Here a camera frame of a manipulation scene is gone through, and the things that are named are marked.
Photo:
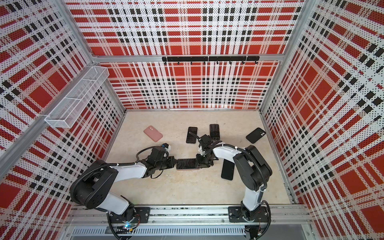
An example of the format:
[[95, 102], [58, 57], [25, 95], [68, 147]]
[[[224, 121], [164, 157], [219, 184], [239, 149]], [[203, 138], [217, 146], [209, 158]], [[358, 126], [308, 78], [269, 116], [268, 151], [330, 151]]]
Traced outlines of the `black phone case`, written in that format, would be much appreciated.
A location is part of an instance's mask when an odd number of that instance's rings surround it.
[[246, 136], [246, 139], [254, 144], [256, 143], [258, 140], [260, 140], [262, 137], [264, 137], [266, 135], [266, 132], [261, 129], [261, 128], [256, 128], [255, 130], [253, 130], [251, 133], [249, 133], [247, 136]]

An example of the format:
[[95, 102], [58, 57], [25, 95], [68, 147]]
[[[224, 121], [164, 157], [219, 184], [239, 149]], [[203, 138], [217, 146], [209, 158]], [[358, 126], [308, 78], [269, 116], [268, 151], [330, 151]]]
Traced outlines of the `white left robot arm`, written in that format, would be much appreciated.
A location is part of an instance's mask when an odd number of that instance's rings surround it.
[[172, 169], [176, 160], [169, 155], [170, 149], [168, 144], [148, 147], [136, 154], [133, 163], [95, 161], [71, 185], [71, 200], [87, 209], [106, 212], [109, 217], [114, 214], [123, 222], [131, 222], [138, 215], [135, 206], [127, 198], [112, 193], [113, 184], [130, 179], [153, 179], [156, 171]]

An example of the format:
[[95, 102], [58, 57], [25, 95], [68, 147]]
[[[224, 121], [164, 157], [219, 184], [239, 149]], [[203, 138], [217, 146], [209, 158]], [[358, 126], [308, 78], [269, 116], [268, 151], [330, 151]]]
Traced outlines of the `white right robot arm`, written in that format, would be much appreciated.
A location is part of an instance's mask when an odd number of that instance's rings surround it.
[[199, 153], [193, 160], [195, 169], [209, 168], [214, 165], [213, 161], [218, 159], [234, 163], [239, 176], [246, 186], [245, 195], [241, 201], [241, 208], [234, 216], [246, 222], [253, 222], [257, 214], [262, 212], [263, 194], [267, 190], [268, 180], [273, 171], [259, 150], [250, 145], [245, 149], [225, 144], [221, 141], [213, 142], [207, 135], [201, 137], [193, 132], [188, 135], [199, 142]]

